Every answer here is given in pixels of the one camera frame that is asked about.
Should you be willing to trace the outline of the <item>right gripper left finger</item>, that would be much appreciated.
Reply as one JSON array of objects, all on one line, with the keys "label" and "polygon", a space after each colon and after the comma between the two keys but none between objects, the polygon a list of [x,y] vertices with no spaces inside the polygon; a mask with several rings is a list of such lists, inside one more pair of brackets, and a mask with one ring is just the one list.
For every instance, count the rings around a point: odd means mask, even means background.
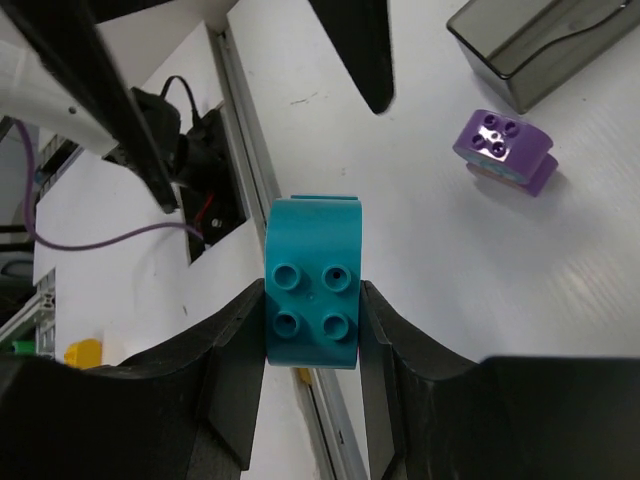
[{"label": "right gripper left finger", "polygon": [[265,366],[256,280],[217,313],[117,366],[1,359],[5,479],[237,479]]}]

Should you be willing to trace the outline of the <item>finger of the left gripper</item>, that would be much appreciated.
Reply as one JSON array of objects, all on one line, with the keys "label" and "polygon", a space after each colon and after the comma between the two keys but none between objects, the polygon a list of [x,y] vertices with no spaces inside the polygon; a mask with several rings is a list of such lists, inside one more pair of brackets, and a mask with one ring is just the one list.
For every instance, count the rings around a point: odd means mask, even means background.
[{"label": "finger of the left gripper", "polygon": [[112,61],[86,1],[3,1],[45,68],[111,134],[166,213],[177,209],[152,133]]},{"label": "finger of the left gripper", "polygon": [[388,110],[395,95],[387,0],[311,0],[310,5],[369,109]]}]

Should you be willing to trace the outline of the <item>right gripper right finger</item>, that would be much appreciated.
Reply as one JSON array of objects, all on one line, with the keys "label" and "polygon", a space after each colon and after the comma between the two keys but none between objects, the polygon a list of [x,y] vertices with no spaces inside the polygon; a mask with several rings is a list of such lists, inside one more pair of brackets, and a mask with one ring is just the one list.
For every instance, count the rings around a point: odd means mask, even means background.
[{"label": "right gripper right finger", "polygon": [[360,375],[375,479],[635,479],[635,358],[473,362],[360,292]]}]

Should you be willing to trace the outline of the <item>teal arch lego brick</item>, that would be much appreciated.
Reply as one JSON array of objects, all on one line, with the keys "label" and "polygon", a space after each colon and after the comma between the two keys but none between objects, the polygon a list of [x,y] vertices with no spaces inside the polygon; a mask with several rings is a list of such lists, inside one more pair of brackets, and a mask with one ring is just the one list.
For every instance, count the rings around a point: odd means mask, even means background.
[{"label": "teal arch lego brick", "polygon": [[362,217],[356,197],[294,195],[273,203],[264,250],[270,364],[355,367]]}]

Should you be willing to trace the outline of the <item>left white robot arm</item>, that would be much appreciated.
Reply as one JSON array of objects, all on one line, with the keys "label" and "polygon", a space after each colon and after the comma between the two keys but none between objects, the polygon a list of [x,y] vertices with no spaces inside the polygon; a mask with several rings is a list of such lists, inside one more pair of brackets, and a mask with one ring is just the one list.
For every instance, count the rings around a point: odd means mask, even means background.
[{"label": "left white robot arm", "polygon": [[[4,1],[1,4],[1,112],[101,157],[121,149],[166,213],[177,208],[169,150],[127,86],[99,27],[128,20],[129,46],[158,40],[175,20],[205,17],[218,1]],[[375,114],[394,94],[386,1],[314,1],[311,8],[360,95]]]}]

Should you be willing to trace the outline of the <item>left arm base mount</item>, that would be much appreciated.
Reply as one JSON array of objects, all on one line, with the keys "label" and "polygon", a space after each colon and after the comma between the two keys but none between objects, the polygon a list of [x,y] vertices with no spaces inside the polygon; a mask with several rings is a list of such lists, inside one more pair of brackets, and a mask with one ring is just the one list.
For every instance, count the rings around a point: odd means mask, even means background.
[{"label": "left arm base mount", "polygon": [[158,94],[133,88],[136,100],[178,187],[191,261],[246,220],[223,116],[197,106],[186,79],[170,76]]}]

